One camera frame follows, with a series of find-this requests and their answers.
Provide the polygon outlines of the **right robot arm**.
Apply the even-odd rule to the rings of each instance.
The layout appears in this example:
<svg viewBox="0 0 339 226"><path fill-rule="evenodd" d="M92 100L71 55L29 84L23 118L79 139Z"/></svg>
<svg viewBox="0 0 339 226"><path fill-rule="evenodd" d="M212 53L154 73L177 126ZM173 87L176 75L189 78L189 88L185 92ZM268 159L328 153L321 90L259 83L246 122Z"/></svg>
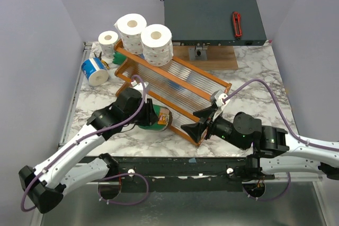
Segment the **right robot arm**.
<svg viewBox="0 0 339 226"><path fill-rule="evenodd" d="M215 135L233 146L252 153L246 157L244 174L249 179L281 172L310 172L338 179L338 143L292 134L282 128L263 125L244 112L232 122L215 117L210 106L194 112L199 121L184 124L181 129L198 143Z"/></svg>

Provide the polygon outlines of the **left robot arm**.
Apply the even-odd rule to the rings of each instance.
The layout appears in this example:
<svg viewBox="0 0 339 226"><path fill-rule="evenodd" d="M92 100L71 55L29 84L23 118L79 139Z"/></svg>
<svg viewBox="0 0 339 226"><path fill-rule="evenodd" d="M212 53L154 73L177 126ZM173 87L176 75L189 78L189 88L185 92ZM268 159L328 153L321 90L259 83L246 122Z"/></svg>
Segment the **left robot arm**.
<svg viewBox="0 0 339 226"><path fill-rule="evenodd" d="M86 124L66 145L40 164L24 166L19 179L24 191L21 210L54 209L73 190L94 180L111 181L125 176L145 177L133 170L122 173L118 162L108 153L76 167L90 151L121 133L126 125L152 129L157 124L160 107L147 97L145 89L128 87L110 105L92 113Z"/></svg>

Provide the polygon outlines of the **orange wooden shelf rack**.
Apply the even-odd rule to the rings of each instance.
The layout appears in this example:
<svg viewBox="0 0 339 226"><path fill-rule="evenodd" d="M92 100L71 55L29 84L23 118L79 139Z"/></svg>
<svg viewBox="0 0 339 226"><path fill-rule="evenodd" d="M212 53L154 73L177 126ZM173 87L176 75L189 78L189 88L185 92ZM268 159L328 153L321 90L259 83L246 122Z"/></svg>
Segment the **orange wooden shelf rack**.
<svg viewBox="0 0 339 226"><path fill-rule="evenodd" d="M124 80L124 85L117 94L127 88L133 75L140 76L148 83L148 95L171 110L173 122L170 130L199 146L201 141L194 142L181 126L198 122L199 119L193 112L210 106L210 97L214 92L222 90L228 93L231 83L178 57L173 57L163 66L153 66L140 56L125 50L121 40L116 43L114 49L126 56L126 60L115 71L115 76Z"/></svg>

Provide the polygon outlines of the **white red-dotted paper roll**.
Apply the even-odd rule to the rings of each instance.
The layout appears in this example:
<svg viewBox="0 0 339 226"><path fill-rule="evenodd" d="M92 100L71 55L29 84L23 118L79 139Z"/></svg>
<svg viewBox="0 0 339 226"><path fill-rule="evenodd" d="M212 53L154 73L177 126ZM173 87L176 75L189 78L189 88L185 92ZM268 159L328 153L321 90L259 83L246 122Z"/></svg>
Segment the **white red-dotted paper roll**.
<svg viewBox="0 0 339 226"><path fill-rule="evenodd" d="M146 26L145 18L136 13L126 14L114 24L120 34L124 49L135 55L143 53L141 33Z"/></svg>

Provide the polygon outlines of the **green paper roll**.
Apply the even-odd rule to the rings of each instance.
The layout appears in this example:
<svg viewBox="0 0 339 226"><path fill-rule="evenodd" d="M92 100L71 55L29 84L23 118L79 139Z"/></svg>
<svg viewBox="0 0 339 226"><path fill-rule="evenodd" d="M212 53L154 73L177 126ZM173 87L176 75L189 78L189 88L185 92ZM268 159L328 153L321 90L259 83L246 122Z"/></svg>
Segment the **green paper roll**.
<svg viewBox="0 0 339 226"><path fill-rule="evenodd" d="M171 126L173 117L172 112L168 108L160 105L153 105L153 109L157 115L157 121L151 126L139 125L139 128L150 131L164 131Z"/></svg>

